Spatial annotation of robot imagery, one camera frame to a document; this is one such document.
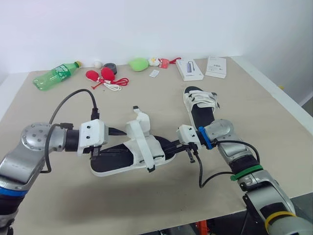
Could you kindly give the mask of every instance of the yellow band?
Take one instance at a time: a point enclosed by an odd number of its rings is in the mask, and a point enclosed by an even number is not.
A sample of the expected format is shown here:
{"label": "yellow band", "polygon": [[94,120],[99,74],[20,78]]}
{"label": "yellow band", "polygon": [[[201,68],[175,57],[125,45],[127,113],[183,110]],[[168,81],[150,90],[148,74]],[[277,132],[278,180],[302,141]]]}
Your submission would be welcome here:
{"label": "yellow band", "polygon": [[271,214],[269,217],[267,217],[265,223],[264,223],[264,226],[265,226],[265,229],[266,231],[268,232],[268,225],[269,225],[269,222],[273,219],[273,218],[276,218],[278,216],[281,216],[281,215],[291,215],[291,216],[294,216],[296,217],[296,215],[292,212],[289,212],[289,211],[279,211],[279,212],[275,212],[273,214]]}

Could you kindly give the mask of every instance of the red pom-pom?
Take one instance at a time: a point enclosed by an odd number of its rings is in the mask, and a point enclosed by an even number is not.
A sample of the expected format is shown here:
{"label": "red pom-pom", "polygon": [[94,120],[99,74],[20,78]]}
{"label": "red pom-pom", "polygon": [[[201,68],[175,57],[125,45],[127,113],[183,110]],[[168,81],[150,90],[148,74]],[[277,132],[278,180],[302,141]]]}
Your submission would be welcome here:
{"label": "red pom-pom", "polygon": [[101,75],[104,80],[114,81],[115,79],[114,72],[108,67],[104,67],[103,69],[101,69]]}
{"label": "red pom-pom", "polygon": [[96,71],[89,70],[86,72],[86,77],[91,81],[97,82],[99,78],[99,74]]}

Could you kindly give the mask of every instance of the green ball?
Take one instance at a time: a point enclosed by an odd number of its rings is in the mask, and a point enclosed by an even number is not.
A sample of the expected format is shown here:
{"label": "green ball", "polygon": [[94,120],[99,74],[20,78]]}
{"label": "green ball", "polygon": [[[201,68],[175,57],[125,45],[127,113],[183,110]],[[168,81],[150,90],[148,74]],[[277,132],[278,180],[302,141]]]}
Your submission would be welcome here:
{"label": "green ball", "polygon": [[136,59],[133,59],[132,61],[130,61],[128,63],[131,68],[136,71],[136,72],[140,72],[140,71],[143,71],[145,70],[146,68],[148,68],[149,66],[149,62],[148,60],[146,60],[145,58],[136,58]]}

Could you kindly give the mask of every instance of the black sole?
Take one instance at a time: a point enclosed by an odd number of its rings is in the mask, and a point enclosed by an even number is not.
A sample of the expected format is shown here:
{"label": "black sole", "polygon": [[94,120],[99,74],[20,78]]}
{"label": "black sole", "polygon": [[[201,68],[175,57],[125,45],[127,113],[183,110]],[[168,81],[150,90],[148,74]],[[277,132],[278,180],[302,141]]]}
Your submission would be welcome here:
{"label": "black sole", "polygon": [[[162,149],[168,147],[169,140],[155,136],[161,144]],[[174,154],[165,154],[165,160],[171,159]],[[134,156],[131,151],[123,144],[104,149],[100,152],[100,157],[91,159],[90,166],[92,170],[98,173],[108,172],[120,168],[131,166],[134,163]]]}
{"label": "black sole", "polygon": [[[185,89],[185,93],[189,93],[190,91],[203,91],[198,87],[187,87]],[[194,105],[191,110],[192,119],[194,121],[196,129],[200,126],[208,126],[213,122],[214,115],[213,115],[213,108],[199,108],[197,105]]]}

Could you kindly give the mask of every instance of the bottle label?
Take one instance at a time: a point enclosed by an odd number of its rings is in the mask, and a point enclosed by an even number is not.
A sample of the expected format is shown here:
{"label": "bottle label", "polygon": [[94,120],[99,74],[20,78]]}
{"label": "bottle label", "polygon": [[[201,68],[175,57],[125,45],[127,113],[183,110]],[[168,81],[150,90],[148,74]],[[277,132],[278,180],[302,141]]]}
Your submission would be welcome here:
{"label": "bottle label", "polygon": [[70,77],[70,71],[65,65],[60,65],[60,66],[54,68],[53,70],[56,71],[58,76],[61,78],[61,81]]}

